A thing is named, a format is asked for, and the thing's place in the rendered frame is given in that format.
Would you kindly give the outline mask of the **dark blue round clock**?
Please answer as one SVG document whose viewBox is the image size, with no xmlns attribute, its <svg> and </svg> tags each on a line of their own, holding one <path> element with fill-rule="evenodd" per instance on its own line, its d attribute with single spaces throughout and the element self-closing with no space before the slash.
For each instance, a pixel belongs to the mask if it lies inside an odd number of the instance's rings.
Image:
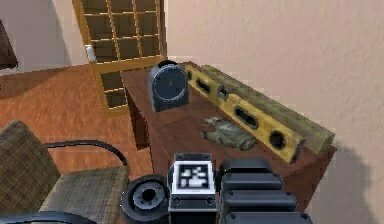
<svg viewBox="0 0 384 224">
<path fill-rule="evenodd" d="M 172 60 L 161 61 L 151 69 L 147 88 L 154 112 L 178 108 L 189 103 L 187 74 Z"/>
</svg>

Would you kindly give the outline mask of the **yellow wooden glazed door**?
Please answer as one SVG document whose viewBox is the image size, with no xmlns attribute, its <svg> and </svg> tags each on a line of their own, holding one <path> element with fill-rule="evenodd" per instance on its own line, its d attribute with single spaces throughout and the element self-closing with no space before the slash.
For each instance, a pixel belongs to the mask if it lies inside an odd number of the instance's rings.
<svg viewBox="0 0 384 224">
<path fill-rule="evenodd" d="M 151 67 L 166 58 L 164 0 L 72 0 L 103 115 L 127 112 L 120 73 Z"/>
</svg>

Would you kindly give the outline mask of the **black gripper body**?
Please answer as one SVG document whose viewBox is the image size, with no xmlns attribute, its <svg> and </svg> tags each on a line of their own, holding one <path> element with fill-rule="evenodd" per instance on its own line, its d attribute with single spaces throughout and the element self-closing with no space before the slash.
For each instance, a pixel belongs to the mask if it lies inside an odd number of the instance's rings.
<svg viewBox="0 0 384 224">
<path fill-rule="evenodd" d="M 169 224 L 167 179 L 147 174 L 130 182 L 121 194 L 124 224 Z"/>
</svg>

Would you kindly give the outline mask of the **yellow spirit level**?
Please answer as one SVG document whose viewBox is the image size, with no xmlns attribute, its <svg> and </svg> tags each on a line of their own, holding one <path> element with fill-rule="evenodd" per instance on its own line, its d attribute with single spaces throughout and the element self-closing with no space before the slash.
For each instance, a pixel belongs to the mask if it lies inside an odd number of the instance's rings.
<svg viewBox="0 0 384 224">
<path fill-rule="evenodd" d="M 302 147 L 325 152 L 335 134 L 211 65 L 185 66 L 191 87 L 287 163 Z"/>
</svg>

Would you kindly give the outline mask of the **grey green work glove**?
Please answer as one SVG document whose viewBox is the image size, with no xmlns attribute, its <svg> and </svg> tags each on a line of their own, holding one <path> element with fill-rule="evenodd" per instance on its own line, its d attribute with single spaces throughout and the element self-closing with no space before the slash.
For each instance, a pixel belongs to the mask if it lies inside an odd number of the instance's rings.
<svg viewBox="0 0 384 224">
<path fill-rule="evenodd" d="M 206 140 L 241 151 L 250 150 L 257 143 L 257 139 L 252 134 L 230 120 L 221 117 L 205 117 L 201 122 L 214 128 L 213 131 L 200 132 L 200 136 Z"/>
</svg>

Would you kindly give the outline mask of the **brown wooden table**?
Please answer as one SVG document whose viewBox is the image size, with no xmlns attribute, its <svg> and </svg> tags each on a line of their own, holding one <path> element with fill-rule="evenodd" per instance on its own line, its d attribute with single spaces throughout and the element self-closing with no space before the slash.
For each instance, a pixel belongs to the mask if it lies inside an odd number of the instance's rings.
<svg viewBox="0 0 384 224">
<path fill-rule="evenodd" d="M 316 155 L 304 148 L 294 164 L 288 164 L 258 143 L 248 151 L 227 148 L 200 137 L 205 128 L 201 120 L 221 116 L 223 112 L 202 97 L 194 89 L 189 90 L 189 104 L 179 108 L 154 112 L 151 108 L 147 79 L 148 68 L 123 71 L 122 82 L 132 119 L 136 145 L 148 147 L 153 171 L 164 174 L 178 152 L 210 153 L 216 164 L 232 158 L 263 158 L 284 181 L 284 189 L 293 193 L 298 201 L 297 209 L 303 212 L 315 193 L 336 148 Z"/>
</svg>

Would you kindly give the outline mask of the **dark brown furniture piece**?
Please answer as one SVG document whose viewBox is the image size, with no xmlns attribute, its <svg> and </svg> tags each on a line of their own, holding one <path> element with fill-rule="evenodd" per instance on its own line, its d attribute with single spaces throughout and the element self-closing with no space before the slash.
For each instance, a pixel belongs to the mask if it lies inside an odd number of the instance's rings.
<svg viewBox="0 0 384 224">
<path fill-rule="evenodd" d="M 18 60 L 11 46 L 5 27 L 0 19 L 0 70 L 13 69 L 18 66 Z"/>
</svg>

